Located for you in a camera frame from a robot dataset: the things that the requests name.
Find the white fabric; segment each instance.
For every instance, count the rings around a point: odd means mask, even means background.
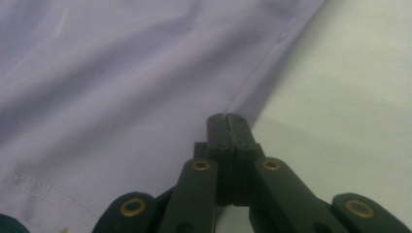
[[[176,182],[206,117],[250,121],[323,0],[0,2],[0,212],[90,232]]]
[[[355,192],[412,229],[412,2],[329,0],[253,132],[327,202]],[[252,233],[247,209],[218,232]]]

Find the clamp jaw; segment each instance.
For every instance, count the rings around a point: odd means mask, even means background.
[[[411,233],[366,197],[318,199],[285,162],[265,157],[244,118],[213,115],[207,126],[208,142],[194,145],[176,186],[157,198],[123,195],[93,233],[213,233],[217,208],[227,205],[250,207],[256,233]]]

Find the lavender fabric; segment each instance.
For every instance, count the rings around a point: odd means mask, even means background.
[[[257,118],[324,0],[0,2],[0,213],[91,232],[174,185],[206,117]]]

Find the grommet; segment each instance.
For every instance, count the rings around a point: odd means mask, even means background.
[[[191,164],[194,170],[197,171],[207,171],[210,169],[210,163],[204,160],[196,161]]]
[[[270,159],[270,160],[265,160],[263,162],[263,167],[266,170],[277,171],[277,170],[281,169],[281,164],[276,160]]]
[[[142,214],[146,209],[146,202],[138,197],[125,201],[121,207],[120,212],[124,216],[137,216]]]
[[[356,216],[365,218],[375,216],[375,212],[373,211],[372,207],[359,200],[348,200],[345,203],[345,207]]]

